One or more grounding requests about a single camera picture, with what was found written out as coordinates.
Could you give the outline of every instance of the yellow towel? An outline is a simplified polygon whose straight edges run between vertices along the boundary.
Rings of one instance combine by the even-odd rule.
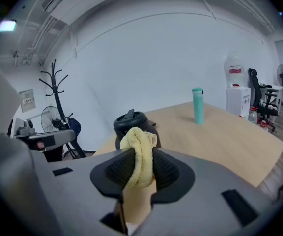
[[[123,137],[121,149],[134,148],[135,168],[126,187],[137,186],[144,188],[152,183],[152,148],[157,145],[157,135],[143,132],[140,128],[133,127]]]

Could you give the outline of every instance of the air conditioning unit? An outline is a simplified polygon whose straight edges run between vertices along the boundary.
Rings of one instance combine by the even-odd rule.
[[[86,11],[105,0],[45,0],[42,8],[56,19],[72,24]]]

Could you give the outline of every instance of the turquoise water bottle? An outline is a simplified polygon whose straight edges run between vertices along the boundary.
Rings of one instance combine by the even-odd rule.
[[[192,89],[194,104],[194,122],[204,124],[204,100],[202,95],[204,91],[201,88]]]

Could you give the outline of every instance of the fluorescent light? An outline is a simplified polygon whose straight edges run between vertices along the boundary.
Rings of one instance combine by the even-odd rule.
[[[2,21],[0,23],[0,32],[1,31],[13,31],[15,28],[15,21]]]

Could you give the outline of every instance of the office chair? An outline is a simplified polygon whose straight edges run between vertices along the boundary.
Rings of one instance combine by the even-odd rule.
[[[254,99],[254,103],[253,103],[253,107],[258,108],[258,113],[260,113],[260,121],[265,120],[267,121],[268,125],[272,127],[272,132],[275,131],[275,126],[271,123],[271,121],[269,121],[269,117],[270,116],[277,116],[278,115],[278,110],[275,109],[269,109],[268,106],[271,105],[273,107],[277,108],[277,105],[270,103],[270,99],[271,97],[277,97],[276,94],[273,94],[274,92],[277,92],[277,90],[274,89],[269,89],[272,86],[271,85],[266,85],[266,86],[261,86],[258,82],[258,78],[257,78],[257,72],[255,69],[249,69],[249,74],[251,77],[251,81],[253,83],[254,86],[254,91],[255,91],[255,99]],[[265,95],[268,97],[267,102],[265,102],[265,107],[261,106],[259,104],[260,100],[261,100],[261,88],[265,88],[265,90],[268,92]]]

